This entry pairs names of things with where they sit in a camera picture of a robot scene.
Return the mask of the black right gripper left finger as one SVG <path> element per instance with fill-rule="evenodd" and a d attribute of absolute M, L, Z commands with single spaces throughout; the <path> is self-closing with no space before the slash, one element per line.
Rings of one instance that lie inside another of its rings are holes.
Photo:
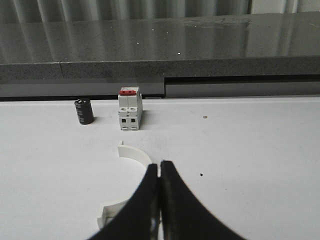
<path fill-rule="evenodd" d="M 160 224 L 158 166 L 150 164 L 120 212 L 92 240 L 157 240 Z"/>

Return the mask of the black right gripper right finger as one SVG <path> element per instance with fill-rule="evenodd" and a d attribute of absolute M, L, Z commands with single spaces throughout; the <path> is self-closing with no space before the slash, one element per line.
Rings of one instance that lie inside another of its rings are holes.
<path fill-rule="evenodd" d="M 173 162 L 160 164 L 160 202 L 165 240 L 242 240 L 212 215 L 185 184 Z"/>

